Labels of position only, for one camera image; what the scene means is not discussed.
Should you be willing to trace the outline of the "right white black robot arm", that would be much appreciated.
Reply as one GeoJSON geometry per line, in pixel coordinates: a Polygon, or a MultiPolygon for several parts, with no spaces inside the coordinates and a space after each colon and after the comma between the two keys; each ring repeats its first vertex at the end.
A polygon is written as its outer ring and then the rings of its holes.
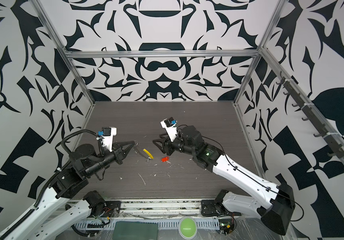
{"type": "Polygon", "coordinates": [[[265,180],[233,161],[223,149],[205,142],[205,137],[194,127],[182,129],[166,127],[153,144],[171,156],[174,152],[190,155],[201,168],[230,181],[247,194],[241,197],[230,191],[221,191],[217,200],[229,213],[241,213],[259,218],[272,232],[284,236],[298,203],[292,187],[265,180]]]}

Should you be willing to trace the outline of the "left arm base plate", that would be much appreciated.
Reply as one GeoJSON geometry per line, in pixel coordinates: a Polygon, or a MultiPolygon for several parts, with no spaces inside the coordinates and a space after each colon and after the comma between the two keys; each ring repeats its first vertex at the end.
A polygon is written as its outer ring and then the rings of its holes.
{"type": "Polygon", "coordinates": [[[106,201],[99,217],[112,218],[118,216],[121,212],[121,204],[121,201],[106,201]]]}

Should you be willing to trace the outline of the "dark green pad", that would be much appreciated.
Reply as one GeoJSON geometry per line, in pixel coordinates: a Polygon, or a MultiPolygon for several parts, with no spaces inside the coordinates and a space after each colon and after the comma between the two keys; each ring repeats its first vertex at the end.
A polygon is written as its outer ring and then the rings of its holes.
{"type": "Polygon", "coordinates": [[[157,240],[158,225],[141,222],[117,222],[113,240],[157,240]]]}

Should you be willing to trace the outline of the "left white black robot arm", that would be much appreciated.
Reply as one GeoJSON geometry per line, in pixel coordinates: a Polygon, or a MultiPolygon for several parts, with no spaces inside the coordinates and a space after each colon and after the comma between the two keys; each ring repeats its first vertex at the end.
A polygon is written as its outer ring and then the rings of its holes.
{"type": "Polygon", "coordinates": [[[112,163],[121,165],[130,151],[137,145],[135,141],[114,142],[117,134],[114,127],[103,128],[95,133],[82,129],[61,141],[62,148],[68,153],[69,160],[44,184],[34,204],[17,220],[0,232],[0,240],[32,240],[54,238],[77,222],[104,215],[106,201],[97,192],[87,193],[77,204],[51,221],[47,219],[62,205],[71,200],[89,183],[92,176],[103,180],[98,172],[105,172],[112,163]],[[91,134],[98,141],[99,151],[91,144],[83,144],[71,151],[66,142],[82,134],[91,134]]]}

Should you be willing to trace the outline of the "small circuit board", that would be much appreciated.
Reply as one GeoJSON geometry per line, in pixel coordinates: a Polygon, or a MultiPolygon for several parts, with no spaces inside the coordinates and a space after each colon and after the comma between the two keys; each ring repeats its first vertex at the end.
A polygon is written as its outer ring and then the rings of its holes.
{"type": "Polygon", "coordinates": [[[223,235],[231,234],[236,228],[236,221],[233,218],[219,219],[219,233],[223,235]]]}

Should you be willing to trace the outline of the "green round button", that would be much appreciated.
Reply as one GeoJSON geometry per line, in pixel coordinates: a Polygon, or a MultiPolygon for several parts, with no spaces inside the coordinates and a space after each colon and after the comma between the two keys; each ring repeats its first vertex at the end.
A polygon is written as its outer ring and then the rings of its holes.
{"type": "Polygon", "coordinates": [[[193,239],[197,234],[197,224],[191,217],[183,217],[179,221],[179,234],[185,240],[193,239]]]}

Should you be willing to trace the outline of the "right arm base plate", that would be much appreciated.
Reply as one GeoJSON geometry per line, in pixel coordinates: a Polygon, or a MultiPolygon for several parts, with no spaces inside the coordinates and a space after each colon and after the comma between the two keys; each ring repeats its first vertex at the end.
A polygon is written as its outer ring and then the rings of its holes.
{"type": "Polygon", "coordinates": [[[229,212],[226,208],[216,203],[215,200],[201,200],[201,215],[204,217],[216,217],[216,216],[241,216],[238,212],[229,212]]]}

